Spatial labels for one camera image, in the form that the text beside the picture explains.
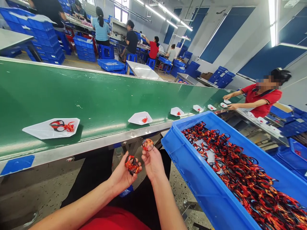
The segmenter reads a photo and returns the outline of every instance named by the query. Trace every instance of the speckled floor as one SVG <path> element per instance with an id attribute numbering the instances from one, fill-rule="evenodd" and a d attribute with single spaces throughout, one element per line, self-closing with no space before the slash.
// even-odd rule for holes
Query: speckled floor
<path id="1" fill-rule="evenodd" d="M 22 53 L 17 58 L 30 60 L 26 53 Z M 66 56 L 63 65 L 103 71 L 97 63 L 81 61 L 75 55 Z M 159 75 L 166 81 L 174 81 L 172 75 Z M 135 156 L 142 162 L 141 148 L 136 151 Z M 116 167 L 119 160 L 114 156 L 113 167 Z M 12 229 L 10 226 L 13 225 L 19 226 L 14 230 L 27 229 L 28 227 L 22 225 L 34 213 L 37 213 L 36 222 L 56 211 L 68 195 L 82 164 L 83 160 L 72 162 L 59 160 L 0 178 L 0 223 L 6 225 L 6 227 L 0 225 L 0 229 Z M 143 170 L 133 187 L 136 188 L 145 176 L 146 171 Z M 170 184 L 181 212 L 184 211 L 184 201 L 196 201 L 173 163 Z M 193 227 L 194 222 L 213 229 L 203 212 L 193 211 L 190 214 L 185 222 L 188 229 L 197 229 Z"/>

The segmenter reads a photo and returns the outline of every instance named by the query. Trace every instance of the blue curtain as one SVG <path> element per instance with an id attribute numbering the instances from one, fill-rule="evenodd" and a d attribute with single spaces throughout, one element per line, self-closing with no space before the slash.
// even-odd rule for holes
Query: blue curtain
<path id="1" fill-rule="evenodd" d="M 234 7 L 205 48 L 200 59 L 213 63 L 253 12 L 254 7 Z"/>
<path id="2" fill-rule="evenodd" d="M 280 42 L 307 46 L 307 8 L 302 9 L 287 25 L 279 32 Z M 239 73 L 253 79 L 263 79 L 278 67 L 285 68 L 301 56 L 306 50 L 288 46 L 271 47 L 269 41 L 253 58 L 243 66 Z"/>
<path id="3" fill-rule="evenodd" d="M 173 13 L 179 17 L 179 15 L 181 13 L 181 10 L 182 10 L 182 8 L 175 8 Z M 175 19 L 173 19 L 173 18 L 170 21 L 172 23 L 174 23 L 175 25 L 177 24 L 177 21 Z M 172 39 L 172 35 L 173 35 L 173 32 L 174 32 L 174 29 L 175 28 L 173 26 L 169 25 L 169 27 L 167 28 L 166 35 L 165 35 L 163 43 L 169 44 L 170 40 Z"/>
<path id="4" fill-rule="evenodd" d="M 193 38 L 195 37 L 195 35 L 196 35 L 196 33 L 197 33 L 199 27 L 201 26 L 201 24 L 202 24 L 202 22 L 203 22 L 203 20 L 204 20 L 204 18 L 205 18 L 205 16 L 206 16 L 206 14 L 207 14 L 209 8 L 208 8 L 208 7 L 202 8 L 202 7 L 201 7 L 201 8 L 199 9 L 197 15 L 195 16 L 197 10 L 198 10 L 198 8 L 196 8 L 196 9 L 194 10 L 194 13 L 193 13 L 193 15 L 192 15 L 192 20 L 193 20 L 194 18 L 195 18 L 195 20 L 194 20 L 193 22 L 190 22 L 190 23 L 189 23 L 189 26 L 193 27 L 193 31 L 190 31 L 190 30 L 188 30 L 188 29 L 185 31 L 185 36 L 187 36 L 188 38 L 191 39 L 190 42 L 189 42 L 189 41 L 185 41 L 185 45 L 186 45 L 187 47 L 189 47 L 189 46 L 191 45 L 191 43 L 192 43 L 192 41 L 193 41 Z"/>

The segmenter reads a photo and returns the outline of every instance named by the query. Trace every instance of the right hand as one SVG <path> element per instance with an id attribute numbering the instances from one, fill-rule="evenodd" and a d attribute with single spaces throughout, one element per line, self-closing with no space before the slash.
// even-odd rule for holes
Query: right hand
<path id="1" fill-rule="evenodd" d="M 223 99 L 224 100 L 229 100 L 231 97 L 232 97 L 231 94 L 227 94 L 227 95 L 223 96 Z"/>
<path id="2" fill-rule="evenodd" d="M 160 151 L 153 147 L 150 151 L 142 151 L 147 176 L 153 184 L 157 179 L 166 177 Z"/>

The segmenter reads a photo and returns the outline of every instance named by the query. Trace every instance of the light blue shirt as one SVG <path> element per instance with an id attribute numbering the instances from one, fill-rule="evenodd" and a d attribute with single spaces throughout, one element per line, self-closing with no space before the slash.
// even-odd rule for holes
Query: light blue shirt
<path id="1" fill-rule="evenodd" d="M 99 25 L 98 18 L 93 18 L 92 25 L 96 31 L 96 40 L 98 41 L 107 41 L 108 33 L 110 33 L 109 25 L 104 21 L 103 27 Z"/>

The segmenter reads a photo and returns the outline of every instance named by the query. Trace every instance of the person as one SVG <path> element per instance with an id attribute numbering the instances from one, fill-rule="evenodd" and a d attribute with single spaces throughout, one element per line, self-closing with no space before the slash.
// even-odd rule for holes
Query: person
<path id="1" fill-rule="evenodd" d="M 155 36 L 154 41 L 149 41 L 147 37 L 144 36 L 146 42 L 150 45 L 150 52 L 146 56 L 146 62 L 149 58 L 156 59 L 158 52 L 159 52 L 159 37 Z"/>
<path id="2" fill-rule="evenodd" d="M 172 44 L 170 51 L 166 54 L 166 57 L 168 58 L 168 60 L 170 60 L 171 62 L 173 62 L 174 58 L 175 58 L 176 52 L 175 52 L 175 44 Z"/>
<path id="3" fill-rule="evenodd" d="M 291 73 L 288 70 L 281 68 L 271 71 L 269 76 L 266 76 L 263 81 L 249 85 L 239 91 L 227 94 L 223 97 L 224 100 L 229 100 L 232 97 L 246 94 L 245 103 L 235 103 L 228 105 L 229 110 L 237 108 L 251 109 L 251 113 L 256 117 L 265 117 L 269 114 L 271 107 L 280 100 L 282 92 L 278 90 L 285 82 L 291 78 Z M 232 117 L 227 123 L 238 130 L 242 130 L 242 120 L 238 117 Z"/>
<path id="4" fill-rule="evenodd" d="M 30 230 L 187 229 L 169 184 L 171 160 L 165 150 L 160 153 L 153 147 L 150 151 L 142 151 L 147 176 L 135 191 L 123 198 L 118 195 L 138 176 L 131 176 L 125 167 L 128 152 L 112 173 L 113 150 L 104 150 L 95 157 L 86 157 L 61 208 Z"/>
<path id="5" fill-rule="evenodd" d="M 96 34 L 96 42 L 97 44 L 110 46 L 110 41 L 108 35 L 110 35 L 109 25 L 103 19 L 103 11 L 97 6 L 96 7 L 97 18 L 93 18 L 93 28 Z"/>
<path id="6" fill-rule="evenodd" d="M 76 18 L 91 22 L 90 20 L 88 20 L 86 12 L 82 8 L 81 2 L 79 0 L 75 0 L 75 3 L 71 4 L 71 13 Z"/>
<path id="7" fill-rule="evenodd" d="M 65 26 L 61 19 L 67 21 L 67 18 L 58 0 L 28 0 L 28 2 L 38 14 L 45 15 L 56 23 L 52 24 L 55 30 L 64 32 Z"/>
<path id="8" fill-rule="evenodd" d="M 127 35 L 126 35 L 126 48 L 123 50 L 122 54 L 120 55 L 120 58 L 122 59 L 123 63 L 126 62 L 127 55 L 132 53 L 135 54 L 137 51 L 137 45 L 138 45 L 138 36 L 133 31 L 134 23 L 131 20 L 127 21 Z"/>

